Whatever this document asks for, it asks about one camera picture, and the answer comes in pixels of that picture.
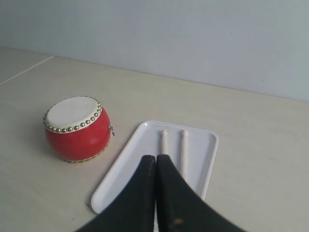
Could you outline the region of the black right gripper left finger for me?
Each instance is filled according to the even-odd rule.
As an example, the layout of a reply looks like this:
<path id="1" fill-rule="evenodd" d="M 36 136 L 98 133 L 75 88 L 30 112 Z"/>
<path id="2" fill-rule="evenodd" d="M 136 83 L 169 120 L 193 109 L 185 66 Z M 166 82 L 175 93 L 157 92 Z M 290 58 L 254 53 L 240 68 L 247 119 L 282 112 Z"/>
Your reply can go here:
<path id="1" fill-rule="evenodd" d="M 79 232 L 152 232 L 155 218 L 154 156 L 141 158 L 119 195 Z"/>

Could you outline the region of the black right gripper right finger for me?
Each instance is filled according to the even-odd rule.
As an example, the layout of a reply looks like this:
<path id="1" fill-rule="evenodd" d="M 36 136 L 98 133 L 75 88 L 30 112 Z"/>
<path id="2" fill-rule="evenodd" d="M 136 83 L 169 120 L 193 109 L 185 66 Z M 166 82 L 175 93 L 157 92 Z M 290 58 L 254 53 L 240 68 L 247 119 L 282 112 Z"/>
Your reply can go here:
<path id="1" fill-rule="evenodd" d="M 242 232 L 210 206 L 185 182 L 170 156 L 156 161 L 156 207 L 160 232 Z"/>

